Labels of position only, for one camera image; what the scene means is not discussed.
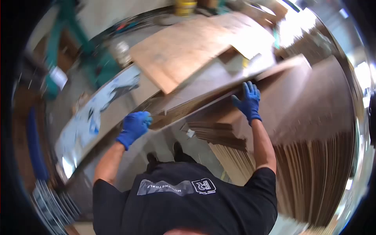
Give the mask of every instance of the wooden board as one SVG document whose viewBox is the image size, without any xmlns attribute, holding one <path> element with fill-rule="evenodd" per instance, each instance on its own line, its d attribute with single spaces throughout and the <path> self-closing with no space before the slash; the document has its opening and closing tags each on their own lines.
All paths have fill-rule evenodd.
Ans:
<svg viewBox="0 0 376 235">
<path fill-rule="evenodd" d="M 240 12 L 216 15 L 211 19 L 233 33 L 231 45 L 247 59 L 267 53 L 275 41 L 266 29 Z"/>
<path fill-rule="evenodd" d="M 307 60 L 302 55 L 285 60 L 273 67 L 270 66 L 273 64 L 273 59 L 262 55 L 252 60 L 249 67 L 234 71 L 234 64 L 241 63 L 241 57 L 238 55 L 227 64 L 221 63 L 218 58 L 214 59 L 205 67 L 205 70 L 197 72 L 192 79 L 189 79 L 183 88 L 164 96 L 150 106 L 147 111 L 150 113 L 160 111 L 161 115 L 158 120 L 155 119 L 151 128 L 159 129 L 183 118 L 214 100 L 217 94 L 227 93 L 229 89 L 239 86 L 242 82 L 272 77 L 300 64 L 307 65 L 310 69 Z"/>
<path fill-rule="evenodd" d="M 231 36 L 227 29 L 198 15 L 158 31 L 131 47 L 129 53 L 147 77 L 168 94 L 230 48 Z"/>
</svg>

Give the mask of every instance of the stack of cardboard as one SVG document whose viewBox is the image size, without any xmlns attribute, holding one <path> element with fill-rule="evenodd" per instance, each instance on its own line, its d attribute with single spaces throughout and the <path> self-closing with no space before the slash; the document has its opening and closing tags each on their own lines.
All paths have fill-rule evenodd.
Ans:
<svg viewBox="0 0 376 235">
<path fill-rule="evenodd" d="M 354 113 L 342 68 L 330 57 L 312 69 L 301 64 L 257 85 L 259 114 L 277 158 L 278 210 L 326 226 L 344 191 L 354 151 Z M 226 102 L 192 116 L 188 126 L 210 142 L 233 183 L 244 185 L 255 170 L 252 129 Z"/>
</svg>

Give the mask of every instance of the shoe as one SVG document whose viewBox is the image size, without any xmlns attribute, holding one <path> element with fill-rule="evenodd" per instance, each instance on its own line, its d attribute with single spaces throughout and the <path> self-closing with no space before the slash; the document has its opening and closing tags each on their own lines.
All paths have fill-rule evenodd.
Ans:
<svg viewBox="0 0 376 235">
<path fill-rule="evenodd" d="M 153 153 L 148 153 L 148 154 L 146 155 L 146 158 L 147 158 L 147 161 L 148 161 L 149 163 L 151 163 L 151 164 L 156 164 L 156 163 L 158 163 L 158 160 L 157 160 L 157 158 L 154 156 Z"/>
<path fill-rule="evenodd" d="M 179 142 L 177 142 L 177 141 L 172 146 L 172 150 L 173 150 L 174 157 L 178 153 L 183 153 L 183 148 L 182 148 L 181 144 Z"/>
</svg>

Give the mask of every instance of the blue glove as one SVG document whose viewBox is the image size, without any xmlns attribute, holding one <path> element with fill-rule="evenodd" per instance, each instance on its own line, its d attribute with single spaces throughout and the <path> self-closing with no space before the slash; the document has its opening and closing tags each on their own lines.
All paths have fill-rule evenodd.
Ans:
<svg viewBox="0 0 376 235">
<path fill-rule="evenodd" d="M 143 134 L 145 134 L 152 123 L 153 118 L 149 112 L 135 112 L 128 114 L 123 120 L 123 129 L 116 141 L 122 143 L 125 150 Z"/>
<path fill-rule="evenodd" d="M 257 89 L 256 85 L 248 81 L 243 82 L 243 92 L 243 101 L 240 101 L 235 95 L 231 96 L 233 105 L 244 113 L 249 124 L 251 124 L 253 119 L 262 121 L 260 115 L 258 114 L 260 91 Z"/>
</svg>

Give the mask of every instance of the yellow container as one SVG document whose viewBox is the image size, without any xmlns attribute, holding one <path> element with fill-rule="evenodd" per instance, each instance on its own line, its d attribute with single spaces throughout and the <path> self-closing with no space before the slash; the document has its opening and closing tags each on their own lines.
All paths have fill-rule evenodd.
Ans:
<svg viewBox="0 0 376 235">
<path fill-rule="evenodd" d="M 193 14 L 197 6 L 197 1 L 194 0 L 176 0 L 175 1 L 175 15 L 177 16 L 190 16 Z"/>
</svg>

